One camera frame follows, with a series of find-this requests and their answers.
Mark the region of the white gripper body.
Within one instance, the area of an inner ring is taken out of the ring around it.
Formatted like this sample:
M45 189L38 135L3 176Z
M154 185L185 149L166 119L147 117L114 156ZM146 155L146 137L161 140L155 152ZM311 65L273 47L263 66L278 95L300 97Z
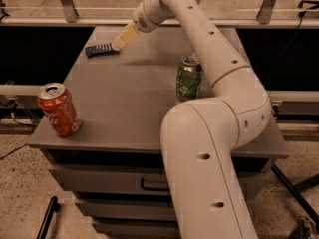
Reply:
M144 0L135 9L133 22L141 32L149 33L173 17L174 15L161 0Z

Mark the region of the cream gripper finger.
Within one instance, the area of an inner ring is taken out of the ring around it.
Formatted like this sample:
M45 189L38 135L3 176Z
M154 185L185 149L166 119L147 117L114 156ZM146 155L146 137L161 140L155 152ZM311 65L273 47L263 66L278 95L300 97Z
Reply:
M112 43L112 48L119 51L122 47L139 36L139 29L134 23L129 23Z

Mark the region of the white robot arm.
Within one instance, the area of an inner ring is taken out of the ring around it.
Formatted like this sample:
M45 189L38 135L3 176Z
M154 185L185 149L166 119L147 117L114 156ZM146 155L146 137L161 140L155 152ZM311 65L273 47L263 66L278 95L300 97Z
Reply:
M145 0L115 39L122 48L176 17L212 97L183 102L162 121L160 146L182 239L258 239L231 153L259 137L270 99L251 66L200 9L199 0Z

